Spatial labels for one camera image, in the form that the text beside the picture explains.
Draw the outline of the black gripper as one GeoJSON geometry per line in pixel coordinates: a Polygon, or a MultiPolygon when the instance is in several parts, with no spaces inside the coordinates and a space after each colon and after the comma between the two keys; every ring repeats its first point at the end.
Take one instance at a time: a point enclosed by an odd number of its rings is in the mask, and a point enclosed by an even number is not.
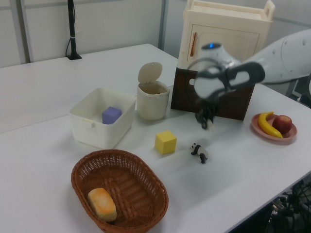
{"type": "Polygon", "coordinates": [[[195,114],[197,122],[201,123],[203,129],[207,129],[209,121],[209,127],[214,128],[214,118],[218,112],[218,101],[198,99],[195,103],[200,105],[199,112],[195,114]]]}

